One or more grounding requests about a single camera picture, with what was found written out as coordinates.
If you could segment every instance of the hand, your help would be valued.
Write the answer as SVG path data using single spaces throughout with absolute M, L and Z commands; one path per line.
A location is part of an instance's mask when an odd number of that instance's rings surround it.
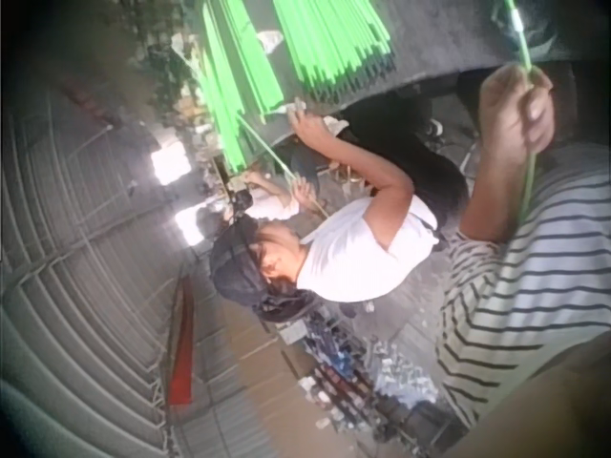
M 486 155 L 526 159 L 547 148 L 554 137 L 552 82 L 533 68 L 529 87 L 526 72 L 518 65 L 502 67 L 482 84 L 479 122 Z
M 312 183 L 303 177 L 297 177 L 291 183 L 291 194 L 295 199 L 306 208 L 311 208 L 316 201 L 316 194 Z
M 242 180 L 244 183 L 254 183 L 257 184 L 261 182 L 263 176 L 254 170 L 247 170 L 242 174 Z
M 299 99 L 295 100 L 295 106 L 302 106 Z M 313 150 L 320 152 L 334 138 L 333 134 L 328 131 L 323 119 L 317 115 L 307 114 L 301 108 L 289 110 L 287 115 L 295 134 Z

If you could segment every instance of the black hair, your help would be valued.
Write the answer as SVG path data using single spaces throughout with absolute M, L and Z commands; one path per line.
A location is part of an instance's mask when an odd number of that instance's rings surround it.
M 222 212 L 215 212 L 207 207 L 200 208 L 195 218 L 198 229 L 205 239 L 214 240 L 228 225 Z

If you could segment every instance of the red beam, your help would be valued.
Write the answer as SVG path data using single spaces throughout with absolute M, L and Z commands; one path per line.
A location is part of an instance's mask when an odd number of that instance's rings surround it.
M 180 281 L 182 288 L 182 317 L 174 370 L 168 392 L 170 406 L 191 404 L 191 372 L 193 370 L 193 284 L 187 276 Z

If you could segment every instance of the metal beam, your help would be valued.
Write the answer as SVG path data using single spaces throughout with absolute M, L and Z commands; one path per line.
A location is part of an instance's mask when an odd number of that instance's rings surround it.
M 91 234 L 89 234 L 84 239 L 80 239 L 79 241 L 76 241 L 75 243 L 68 245 L 64 248 L 57 249 L 55 252 L 42 258 L 41 260 L 37 260 L 35 262 L 31 262 L 25 265 L 20 265 L 15 270 L 13 270 L 13 272 L 7 278 L 7 281 L 3 285 L 4 287 L 2 289 L 2 301 L 8 298 L 8 295 L 11 293 L 11 291 L 15 287 L 19 286 L 21 283 L 29 279 L 35 273 L 39 273 L 42 270 L 48 268 L 49 266 L 54 265 L 55 263 L 60 262 L 61 260 L 64 260 L 72 256 L 77 251 L 83 249 L 86 246 L 89 246 L 89 244 L 92 241 L 96 241 L 97 239 L 102 239 L 109 232 L 114 231 L 115 229 L 118 229 L 134 221 L 135 219 L 140 219 L 151 213 L 155 213 L 157 210 L 171 203 L 172 203 L 172 200 L 168 198 L 162 202 L 156 203 L 155 205 L 141 212 L 132 213 L 123 218 L 120 218 L 108 224 L 105 224 L 104 226 L 100 227 L 99 229 L 93 231 Z

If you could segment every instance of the green fishing rod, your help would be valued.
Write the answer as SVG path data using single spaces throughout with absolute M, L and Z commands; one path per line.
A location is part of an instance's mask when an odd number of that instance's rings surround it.
M 509 12 L 512 27 L 517 34 L 517 42 L 519 47 L 519 58 L 526 70 L 527 74 L 530 74 L 533 70 L 533 62 L 531 55 L 528 50 L 528 42 L 526 41 L 526 35 L 524 34 L 524 23 L 519 15 L 519 11 L 516 8 L 514 0 L 505 0 L 505 5 Z M 519 209 L 519 221 L 523 222 L 526 220 L 528 215 L 528 209 L 530 208 L 531 196 L 533 194 L 533 184 L 535 182 L 535 168 L 537 166 L 537 155 L 528 151 L 528 162 L 526 166 L 526 178 L 524 179 L 524 190 L 522 192 L 522 203 Z

